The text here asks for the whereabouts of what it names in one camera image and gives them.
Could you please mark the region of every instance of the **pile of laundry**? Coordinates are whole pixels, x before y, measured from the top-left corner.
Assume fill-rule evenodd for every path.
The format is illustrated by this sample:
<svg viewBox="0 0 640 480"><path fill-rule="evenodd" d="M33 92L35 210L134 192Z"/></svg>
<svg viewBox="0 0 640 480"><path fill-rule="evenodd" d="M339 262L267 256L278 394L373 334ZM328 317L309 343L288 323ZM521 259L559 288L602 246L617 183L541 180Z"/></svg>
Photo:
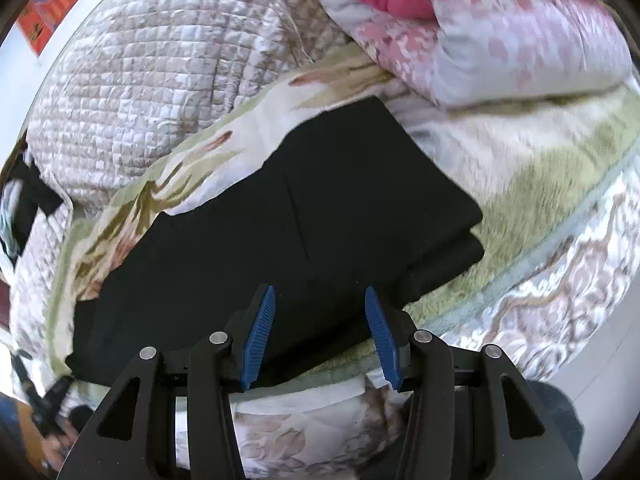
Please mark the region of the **pile of laundry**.
<svg viewBox="0 0 640 480"><path fill-rule="evenodd" d="M443 108L601 91L632 61L599 0L320 0L382 68Z"/></svg>

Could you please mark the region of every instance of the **blue gripper pad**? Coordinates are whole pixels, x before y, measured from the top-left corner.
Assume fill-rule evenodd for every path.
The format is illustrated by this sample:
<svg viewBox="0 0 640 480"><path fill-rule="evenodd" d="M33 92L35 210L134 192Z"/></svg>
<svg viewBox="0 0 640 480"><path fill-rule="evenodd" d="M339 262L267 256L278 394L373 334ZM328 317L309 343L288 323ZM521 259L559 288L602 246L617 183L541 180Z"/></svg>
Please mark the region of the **blue gripper pad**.
<svg viewBox="0 0 640 480"><path fill-rule="evenodd" d="M376 344L376 351L382 365L385 379L391 387L397 390L402 385L402 374L398 361L398 346L391 334L385 314L380 307L380 300L372 286L368 286L364 293L364 311L369 323L371 336Z"/></svg>
<svg viewBox="0 0 640 480"><path fill-rule="evenodd" d="M245 390L258 378L264 349L267 347L269 332L276 315L276 293L270 285L262 297L262 303L255 316L254 325L251 327L249 337L242 350L242 372L240 383Z"/></svg>

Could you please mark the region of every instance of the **quilted blanket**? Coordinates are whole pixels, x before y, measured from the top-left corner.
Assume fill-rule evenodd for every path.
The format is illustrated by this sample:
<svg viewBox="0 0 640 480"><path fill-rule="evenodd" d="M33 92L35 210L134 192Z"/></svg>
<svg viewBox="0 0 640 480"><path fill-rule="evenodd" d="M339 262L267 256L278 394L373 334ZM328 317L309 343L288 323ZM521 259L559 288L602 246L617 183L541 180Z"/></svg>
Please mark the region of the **quilted blanket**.
<svg viewBox="0 0 640 480"><path fill-rule="evenodd" d="M345 42L318 0L103 0L40 89L27 140L95 214L188 135Z"/></svg>
<svg viewBox="0 0 640 480"><path fill-rule="evenodd" d="M486 248L484 260L407 306L416 323L470 348L496 339L530 378L567 361L620 300L638 268L637 251L629 249L637 247L640 231L640 96L621 86L593 96L445 114L349 44L282 76L187 139L116 193L97 219L74 222L42 330L47 377L65 369L76 299L99 294L104 277L159 212L198 207L259 168L297 124L371 94L484 211L476 230ZM527 325L529 318L534 322ZM520 325L514 327L514 320ZM295 398L233 398L245 471L254 477L331 472L385 447L399 434L401 399L389 396L375 370L363 375L377 367L372 346L364 344L282 387L250 392L296 392ZM324 389L333 387L340 392ZM95 404L101 394L103 389L82 384L71 402ZM184 464L184 429L177 444Z"/></svg>

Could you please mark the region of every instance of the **folded black fabric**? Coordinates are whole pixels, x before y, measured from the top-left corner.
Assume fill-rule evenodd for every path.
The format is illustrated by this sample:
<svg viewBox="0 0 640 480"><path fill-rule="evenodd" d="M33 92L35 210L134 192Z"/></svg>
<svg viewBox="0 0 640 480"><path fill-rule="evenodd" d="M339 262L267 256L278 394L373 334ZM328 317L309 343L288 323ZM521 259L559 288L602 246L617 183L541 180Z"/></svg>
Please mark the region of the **folded black fabric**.
<svg viewBox="0 0 640 480"><path fill-rule="evenodd" d="M222 330L265 282L276 318L258 385L283 382L369 336L368 285L402 308L479 261L481 218L377 98L322 113L219 197L161 214L76 304L67 363L110 385L145 346Z"/></svg>

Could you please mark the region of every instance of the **blue fabric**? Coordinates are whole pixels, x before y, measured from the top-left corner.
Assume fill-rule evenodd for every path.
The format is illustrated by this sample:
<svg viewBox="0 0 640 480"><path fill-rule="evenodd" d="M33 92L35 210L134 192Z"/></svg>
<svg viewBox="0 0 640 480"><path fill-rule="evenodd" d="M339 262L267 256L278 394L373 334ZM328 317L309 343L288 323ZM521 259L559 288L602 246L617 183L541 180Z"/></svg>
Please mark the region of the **blue fabric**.
<svg viewBox="0 0 640 480"><path fill-rule="evenodd" d="M571 401L564 393L550 384L537 381L527 381L527 383L548 411L577 462L584 426L578 420L578 415L575 413Z"/></svg>
<svg viewBox="0 0 640 480"><path fill-rule="evenodd" d="M9 258L13 259L18 257L20 247L11 231L11 222L12 219L9 216L9 212L0 206L0 238L4 243L4 252Z"/></svg>
<svg viewBox="0 0 640 480"><path fill-rule="evenodd" d="M24 450L24 440L18 419L16 400L0 394L0 424L8 431L15 443Z"/></svg>

